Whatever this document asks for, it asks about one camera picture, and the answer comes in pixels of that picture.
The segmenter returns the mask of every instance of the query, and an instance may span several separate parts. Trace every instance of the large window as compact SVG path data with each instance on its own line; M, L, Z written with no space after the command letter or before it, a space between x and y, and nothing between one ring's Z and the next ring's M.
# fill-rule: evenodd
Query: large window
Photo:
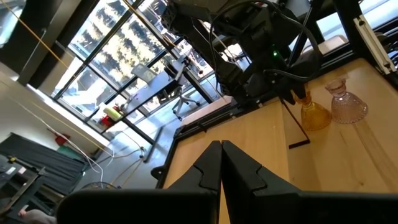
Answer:
M148 64L164 47L149 29L132 15L92 61L119 86L133 76L134 66Z
M193 50L192 46L188 44L186 40L181 41L181 43L177 45L177 52L180 56L187 55L191 59L193 62L192 70L198 74L199 78L204 77L213 71L205 59L203 59L198 52Z
M148 21L158 30L160 33L171 41L175 41L177 36L173 35L162 25L160 19L161 15L166 9L167 1L164 0L145 0L138 9L145 15Z
M114 90L91 69L85 68L63 92L61 99L84 116L90 116Z
M178 85L162 89L159 85L163 82L153 82L157 91L154 93L147 91L151 88L151 80L164 78L165 74L158 74L181 55L192 59L190 71L197 79L212 71L186 41L171 43L179 39L162 25L161 15L166 5L164 0L144 0L138 6L131 5L137 11L130 11L124 0L100 0L68 45L73 52L69 60L65 60L69 68L52 97L108 139L119 133L137 135L131 133L131 124L136 124L153 138L158 129L143 121L155 115L163 104L175 103L179 90L184 90L190 83L183 78ZM145 67L153 71L150 78L139 73ZM145 94L148 98L138 100L137 96ZM117 119L110 118L115 114L109 113L115 111L119 113ZM167 111L171 118L165 118L161 124L175 118L172 110ZM160 125L154 120L150 122L156 127Z
M99 1L70 42L72 48L88 57L127 9L122 0Z

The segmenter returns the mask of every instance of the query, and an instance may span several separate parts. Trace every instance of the red object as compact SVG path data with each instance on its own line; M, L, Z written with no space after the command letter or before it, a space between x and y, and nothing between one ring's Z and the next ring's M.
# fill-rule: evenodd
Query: red object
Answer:
M65 136L66 139L65 139L64 137L59 136L58 134L55 133L55 136L56 136L56 137L55 137L55 142L56 142L59 146L63 146L63 145L67 142L67 139L70 139L70 136L69 136L69 135L63 134L63 133L62 133L62 135Z
M114 105L112 108L115 109L117 112L121 111L118 105ZM101 118L100 123L107 127L110 127L114 125L116 122L112 120L112 118L110 118L108 115L105 115Z

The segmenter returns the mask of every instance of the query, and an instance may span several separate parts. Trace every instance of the pink glass vase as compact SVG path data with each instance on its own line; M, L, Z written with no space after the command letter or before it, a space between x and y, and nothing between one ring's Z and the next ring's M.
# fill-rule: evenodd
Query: pink glass vase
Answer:
M331 115L337 123L355 123L367 115L367 104L356 95L346 91L346 80L344 78L331 81L325 88L333 95Z

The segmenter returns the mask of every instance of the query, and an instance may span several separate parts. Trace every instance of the glass pane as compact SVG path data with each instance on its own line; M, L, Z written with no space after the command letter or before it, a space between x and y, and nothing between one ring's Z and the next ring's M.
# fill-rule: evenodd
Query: glass pane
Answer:
M89 56L127 10L128 7L122 0L99 1L69 47Z
M137 78L136 81L134 81L126 88L126 91L129 95L134 95L138 92L139 89L143 88L146 85L147 83L144 80Z
M89 68L85 68L61 98L84 116L89 116L114 90Z
M146 65L163 49L149 29L132 15L94 58L93 64L121 86L132 78L134 66Z
M67 84L67 82L71 79L73 74L75 74L75 72L80 68L81 65L83 65L83 62L80 59L75 57L72 60L71 64L68 67L68 70L62 75L62 78L58 82L57 86L55 86L52 97L54 97Z
M372 0L363 1L361 9L369 25L374 29L398 15L398 1Z
M112 126L112 128L106 130L103 136L107 139L112 139L127 128L128 126L125 123L117 122L114 126Z
M177 39L177 36L170 33L162 25L161 15L166 9L167 1L163 0L145 0L138 9L143 13L143 15L148 19L148 21L156 27L160 33L171 40L172 42Z
M17 17L21 16L26 5L26 0L18 1L17 4L14 2L8 2L8 4L10 3L14 5L11 7L12 12L2 6L0 2L0 48L8 42L12 32L14 31L14 28L18 23Z
M149 100L147 103L145 103L143 106L145 109L147 109L149 112L151 112L160 106L159 98L157 96L155 96L151 100Z
M151 66L150 69L155 73L160 73L164 71L164 67L166 66L167 62L173 63L174 61L175 61L174 57L171 54L167 53L160 60L158 60L153 66Z
M347 38L346 32L344 31L343 25L341 24L337 12L323 19L320 19L319 21L317 21L317 24L325 40L328 40L337 35L342 35ZM309 40L307 40L305 48L310 47L310 45L311 44Z
M192 46L188 44L186 40L181 41L181 43L177 45L176 50L180 56L188 55L193 62L192 70L199 78L204 77L213 71L212 67L207 64L205 59L203 59L195 50L192 49Z

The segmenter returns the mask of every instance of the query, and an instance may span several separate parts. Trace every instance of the metal frame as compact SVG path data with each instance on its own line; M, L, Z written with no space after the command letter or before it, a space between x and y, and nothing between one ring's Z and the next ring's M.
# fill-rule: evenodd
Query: metal frame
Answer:
M317 41L317 44L325 41L317 24L318 14L324 2L324 0L312 1L311 8L307 13L307 16L305 17L303 23L312 32L315 40ZM296 62L296 60L300 57L306 41L307 36L304 34L303 31L301 31L300 35L298 35L296 44L294 45L293 52L290 54L289 65L294 64L294 62Z
M133 2L133 4L131 5L134 9L137 9L140 4L143 2L143 0L141 1L135 1ZM84 69L90 69L97 77L101 78L102 80L104 80L106 82L106 84L108 86L110 86L110 88L114 91L114 93L108 97L108 99L106 99L104 101L105 104L110 103L111 101L113 101L118 95L121 95L125 98L128 98L129 95L126 93L126 88L128 88L128 86L130 86L132 83L134 83L137 80L137 77L134 76L132 77L129 81L127 81L125 84L121 85L120 87L118 85L116 85L110 78L108 78L105 74L103 74L103 72L96 68L93 64L92 61L93 59L96 57L96 55L102 50L102 48L109 42L110 38L112 38L112 36L117 33L117 31L128 21L128 19L133 15L133 14L138 14L137 18L146 26L146 28L157 38L157 40L163 45L164 49L163 51L161 51L161 53L157 54L148 64L148 67L153 66L155 63L157 63L162 57L164 57L164 55L170 53L175 59L178 59L179 55L176 53L176 51L174 51L174 46L179 44L183 39L181 37L177 38L173 44L169 44L167 43L162 36L160 35L160 32L156 29L156 27L154 27L143 15L143 13L141 11L137 11L135 12L131 12L129 9L127 9L127 11L120 17L120 19L117 21L117 23L111 28L111 30L102 38L102 40L98 43L98 45L94 48L94 50L87 56L80 56L80 54L76 54L76 52L74 52L72 50L72 52L76 55L77 58L79 58L79 60L82 61L82 65L75 71L75 73L72 75L71 79L69 79L67 81L67 83L64 85L64 87L53 97L53 99L59 104L61 105L63 108L65 108L68 111L71 111L72 114L74 114L76 117L78 117L78 119L80 119L82 122L84 122L85 124L87 124L88 126L90 126L92 129L94 129L97 133L100 134L104 134L110 127L106 128L105 130L100 130L96 127L93 127L90 124L90 119L98 112L99 108L95 109L92 114L90 114L87 117L82 117L79 116L77 113L74 113L74 108L70 108L68 105L65 105L64 103L62 103L60 101L61 96L64 94L64 92L68 89L68 87L78 78L78 76L80 75L80 73L82 71L84 71ZM208 96L207 92L205 92L200 85L196 85L197 83L194 83L193 86L198 86L199 87L199 91L200 93L205 97L206 101L208 101L209 103L212 102L212 100L208 99L206 96ZM153 113L147 111L143 106L141 106L140 108L137 109L140 113L142 113L144 115L144 117L148 117L150 114ZM150 155L152 154L152 148L155 146L155 140L159 137L159 133L161 132L162 129L158 130L158 133L155 137L155 140L150 138L146 133L142 132L139 128L136 127L135 124L132 124L127 117L132 114L134 111L130 111L128 112L128 114L125 114L123 116L122 119L120 119L117 122L123 122L125 123L127 126L129 126L129 128L131 128L133 131L135 131L138 135L140 135L142 138L144 138L146 141L148 141L150 144L152 144L151 149L149 150L149 152L147 153L147 155L144 156L144 160L147 161L150 158Z
M355 23L354 23L354 18L359 18L359 16L362 14L358 2L355 1L339 1L339 0L334 0L335 7L338 10L340 19L343 23L343 27L347 33L348 39L350 40L349 43L342 45L338 47L335 50L332 50L331 52L328 52L326 55L323 56L322 60L322 65L321 65L321 70L320 73L318 74L317 77L324 75L334 69L337 69L357 58L364 57L370 64L373 66L377 66L370 50L368 50L364 40L361 38L358 30L356 29ZM393 29L397 27L397 19L394 19L386 24L383 24L377 28L375 28L374 32L387 32L390 29ZM390 41L397 41L398 35L397 31L390 33L387 35L387 39L382 41L382 44L386 44ZM301 52L303 50L303 45L297 45L294 48L294 51ZM398 74L394 73L391 76L383 76L396 90L398 90ZM261 99L256 100L256 103L262 103L267 100L270 100L274 97L277 97L276 94L268 94L267 96L263 96ZM285 105L284 101L282 101L282 104L288 109L287 105ZM244 115L247 113L250 113L253 110L256 110L257 108L255 106L251 106L246 108L245 110L239 109L236 103L231 103L228 106L225 106L223 108L220 108L202 118L200 118L198 121L182 126L178 128L175 132L174 135L174 140L172 142L172 145L170 147L170 151L167 154L165 163L162 167L156 167L151 173L154 173L154 177L158 179L156 188L162 188L164 185L164 182L167 177L167 173L169 171L170 165L172 163L176 148L178 146L178 143L186 138L189 138L197 133L200 133L202 131L206 132L208 128L211 128L213 126L216 126L217 124L220 124L231 117L234 117L236 115ZM306 135L306 140L302 142L298 142L296 144L290 145L289 149L294 148L294 147L299 147L302 146L303 144L308 144L310 140L308 139L308 136Z

